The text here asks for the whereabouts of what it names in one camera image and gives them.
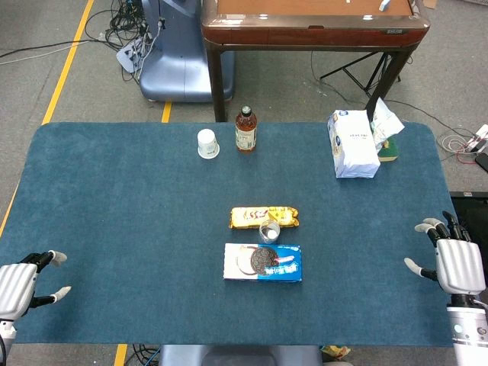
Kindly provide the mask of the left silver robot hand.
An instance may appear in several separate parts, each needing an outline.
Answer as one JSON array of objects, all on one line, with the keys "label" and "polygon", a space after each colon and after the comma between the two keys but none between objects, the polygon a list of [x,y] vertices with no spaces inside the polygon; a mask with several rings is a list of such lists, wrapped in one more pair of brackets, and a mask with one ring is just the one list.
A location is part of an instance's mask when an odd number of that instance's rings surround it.
[{"label": "left silver robot hand", "polygon": [[14,322],[30,308],[62,300],[72,289],[61,287],[54,294],[35,297],[38,275],[48,265],[60,266],[67,260],[62,252],[31,253],[17,263],[1,267],[1,321]]}]

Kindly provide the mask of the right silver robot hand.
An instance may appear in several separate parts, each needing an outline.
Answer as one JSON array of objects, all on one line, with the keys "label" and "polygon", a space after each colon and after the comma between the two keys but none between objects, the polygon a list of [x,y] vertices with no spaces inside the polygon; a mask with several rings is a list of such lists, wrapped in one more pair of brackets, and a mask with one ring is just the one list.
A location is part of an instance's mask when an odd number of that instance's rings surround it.
[{"label": "right silver robot hand", "polygon": [[423,268],[411,258],[403,261],[411,272],[437,282],[447,294],[478,295],[486,289],[480,248],[453,214],[442,214],[446,222],[430,217],[414,227],[432,242],[436,269]]}]

